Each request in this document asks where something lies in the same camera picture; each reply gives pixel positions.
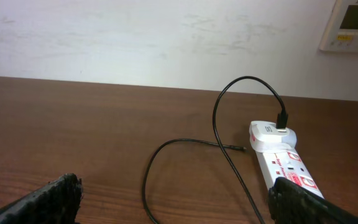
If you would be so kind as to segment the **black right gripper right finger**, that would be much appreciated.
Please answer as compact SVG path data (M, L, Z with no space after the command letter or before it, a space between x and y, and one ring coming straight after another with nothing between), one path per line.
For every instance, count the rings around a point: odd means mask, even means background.
M284 177L269 188L268 208L276 224L358 224L357 216Z

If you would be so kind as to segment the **white power strip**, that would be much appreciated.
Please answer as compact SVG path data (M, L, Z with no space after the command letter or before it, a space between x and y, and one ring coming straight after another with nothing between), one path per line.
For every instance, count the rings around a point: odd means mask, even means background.
M323 196L295 148L255 153L267 188L273 187L277 178L284 177L319 197Z

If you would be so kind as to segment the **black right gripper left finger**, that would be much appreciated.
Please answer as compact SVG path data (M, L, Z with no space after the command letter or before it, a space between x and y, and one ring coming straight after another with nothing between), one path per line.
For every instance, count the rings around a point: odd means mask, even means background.
M82 180L67 173L1 207L0 224L74 223L82 198Z

